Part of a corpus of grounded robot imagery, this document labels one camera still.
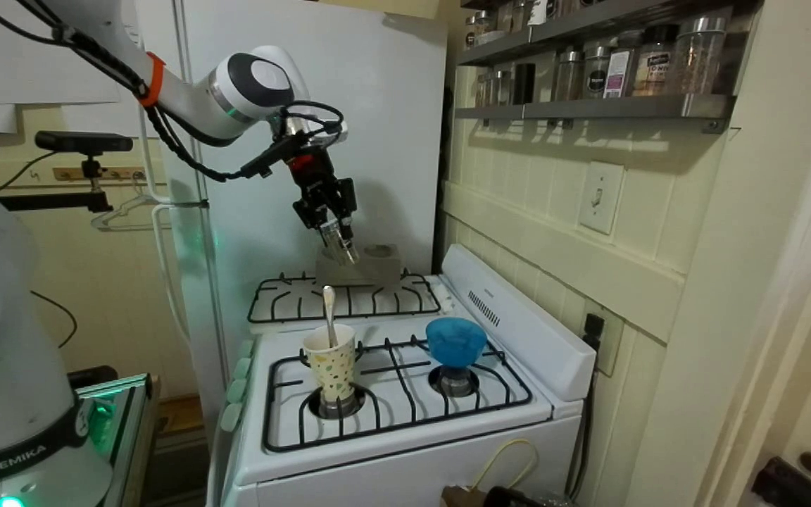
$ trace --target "camera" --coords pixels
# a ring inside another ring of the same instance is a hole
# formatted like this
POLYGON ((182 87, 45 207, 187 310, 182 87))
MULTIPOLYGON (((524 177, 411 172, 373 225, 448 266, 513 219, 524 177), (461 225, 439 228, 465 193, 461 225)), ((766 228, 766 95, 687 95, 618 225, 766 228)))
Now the camera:
POLYGON ((128 153, 131 139, 116 132, 56 132, 40 131, 35 148, 49 153, 82 153, 82 155, 101 155, 101 153, 128 153))

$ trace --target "black cable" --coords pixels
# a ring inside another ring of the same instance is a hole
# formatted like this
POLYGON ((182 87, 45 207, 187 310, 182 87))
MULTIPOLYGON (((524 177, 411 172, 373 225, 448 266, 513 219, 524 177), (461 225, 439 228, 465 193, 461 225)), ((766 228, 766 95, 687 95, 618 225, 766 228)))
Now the black cable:
MULTIPOLYGON (((14 31, 14 35, 23 35, 23 38, 28 38, 28 39, 32 39, 32 43, 59 46, 59 49, 75 50, 85 63, 89 63, 94 72, 101 72, 104 77, 109 77, 111 81, 118 81, 121 87, 127 87, 135 100, 142 100, 142 95, 148 93, 148 86, 145 86, 131 69, 127 69, 121 59, 116 59, 109 50, 104 50, 94 39, 85 38, 82 31, 72 31, 72 35, 63 38, 63 31, 56 28, 56 39, 45 39, 45 38, 35 38, 35 35, 23 31, 20 26, 14 26, 14 24, 7 24, 7 19, 3 19, 3 17, 0 17, 0 26, 4 26, 4 28, 14 31)), ((290 119, 304 119, 304 122, 321 124, 321 131, 306 132, 306 139, 314 139, 314 135, 327 132, 327 135, 331 135, 331 139, 327 142, 327 148, 341 139, 344 114, 334 110, 334 107, 330 107, 330 105, 321 105, 321 101, 293 101, 293 105, 282 107, 279 117, 282 117, 282 119, 290 117, 290 119), (317 117, 290 114, 290 107, 314 107, 314 110, 327 110, 327 114, 331 114, 331 117, 338 117, 338 119, 334 119, 334 122, 321 122, 317 117)), ((206 177, 210 177, 210 181, 216 181, 216 183, 235 181, 235 177, 251 177, 251 172, 244 172, 244 169, 238 169, 238 172, 216 172, 216 169, 208 169, 206 164, 199 164, 199 162, 182 148, 182 142, 176 139, 176 132, 175 132, 175 128, 170 128, 170 122, 168 122, 168 114, 166 114, 159 105, 148 107, 148 110, 145 110, 145 119, 148 119, 148 124, 154 128, 154 132, 159 135, 159 142, 162 142, 186 167, 192 167, 194 172, 199 172, 199 174, 206 174, 206 177)), ((7 183, 3 183, 0 193, 7 190, 28 167, 23 167, 7 183)))
MULTIPOLYGON (((599 353, 599 341, 601 341, 601 329, 604 322, 599 317, 586 317, 582 322, 582 341, 599 353)), ((569 464, 569 477, 566 477, 566 488, 563 497, 569 501, 577 501, 580 497, 580 486, 586 477, 586 463, 590 455, 590 433, 593 433, 593 393, 596 393, 596 371, 590 371, 590 387, 589 395, 582 401, 582 414, 580 414, 580 428, 577 428, 577 441, 575 441, 575 452, 570 452, 570 464, 569 464)))
POLYGON ((56 153, 42 153, 40 159, 28 162, 23 169, 16 169, 4 183, 0 183, 0 193, 7 190, 16 177, 23 177, 30 167, 35 167, 40 162, 49 159, 56 153))
POLYGON ((63 43, 59 43, 59 39, 45 39, 45 38, 40 38, 40 35, 30 35, 30 31, 24 31, 24 28, 7 24, 3 15, 0 15, 0 26, 7 28, 7 31, 14 31, 14 35, 20 35, 20 38, 24 38, 24 39, 40 43, 40 46, 56 46, 56 49, 63 49, 63 43))
POLYGON ((45 294, 30 291, 30 297, 40 298, 40 301, 47 301, 49 307, 56 307, 56 310, 62 310, 62 312, 66 317, 71 333, 66 333, 66 336, 62 338, 62 343, 59 343, 59 350, 63 350, 63 346, 72 341, 75 329, 79 329, 75 317, 72 317, 63 304, 54 301, 54 298, 45 297, 45 294))
POLYGON ((23 8, 28 8, 35 19, 45 26, 63 26, 47 5, 45 0, 16 0, 23 8))
POLYGON ((593 379, 590 379, 590 393, 582 401, 582 414, 580 414, 580 428, 577 428, 577 441, 575 441, 575 452, 570 452, 570 469, 566 477, 566 488, 563 497, 569 501, 577 501, 580 497, 580 486, 586 477, 586 463, 589 463, 589 452, 590 452, 590 433, 593 433, 593 379))

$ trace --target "green light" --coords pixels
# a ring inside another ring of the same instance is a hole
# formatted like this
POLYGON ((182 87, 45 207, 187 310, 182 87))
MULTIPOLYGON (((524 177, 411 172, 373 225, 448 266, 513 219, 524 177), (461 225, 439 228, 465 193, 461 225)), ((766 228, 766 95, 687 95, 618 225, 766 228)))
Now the green light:
POLYGON ((16 497, 0 497, 0 507, 24 507, 16 497))
POLYGON ((111 455, 111 448, 116 448, 116 408, 109 407, 109 401, 92 401, 89 441, 101 457, 111 455))

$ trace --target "floor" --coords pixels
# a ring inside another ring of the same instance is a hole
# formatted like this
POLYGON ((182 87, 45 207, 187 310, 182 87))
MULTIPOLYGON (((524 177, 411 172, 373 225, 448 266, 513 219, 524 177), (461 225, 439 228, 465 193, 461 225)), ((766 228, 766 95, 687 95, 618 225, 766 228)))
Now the floor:
POLYGON ((201 507, 208 446, 194 397, 166 401, 145 474, 145 507, 201 507))

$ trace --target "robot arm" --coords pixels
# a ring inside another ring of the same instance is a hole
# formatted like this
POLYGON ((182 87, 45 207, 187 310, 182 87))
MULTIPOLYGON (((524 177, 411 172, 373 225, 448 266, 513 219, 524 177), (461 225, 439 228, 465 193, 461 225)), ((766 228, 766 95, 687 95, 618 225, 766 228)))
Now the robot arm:
POLYGON ((327 148, 344 135, 344 117, 330 105, 299 101, 304 81, 293 59, 275 46, 259 46, 231 53, 201 81, 187 86, 123 35, 121 4, 20 0, 49 28, 49 46, 71 49, 123 86, 145 110, 159 142, 192 169, 210 181, 266 177, 269 167, 285 162, 300 190, 300 200, 293 207, 300 224, 314 228, 324 242, 334 236, 352 256, 352 181, 338 181, 327 159, 327 148), (186 153, 170 122, 210 148, 228 148, 255 122, 266 122, 273 143, 235 172, 214 172, 186 153))

